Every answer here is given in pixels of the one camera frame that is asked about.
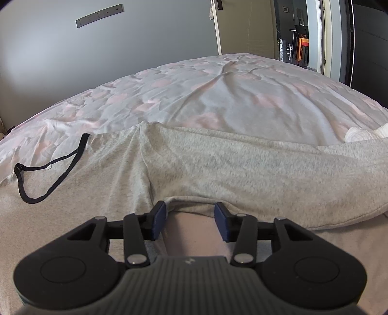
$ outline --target silver bolt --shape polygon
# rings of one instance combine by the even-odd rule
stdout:
[[[147,257],[142,254],[133,254],[129,255],[127,260],[131,265],[139,265],[141,263],[145,263],[147,261]]]
[[[234,260],[238,263],[251,263],[253,262],[253,256],[246,253],[237,254]]]

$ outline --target door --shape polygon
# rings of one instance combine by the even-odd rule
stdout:
[[[275,57],[273,0],[212,0],[218,54]]]

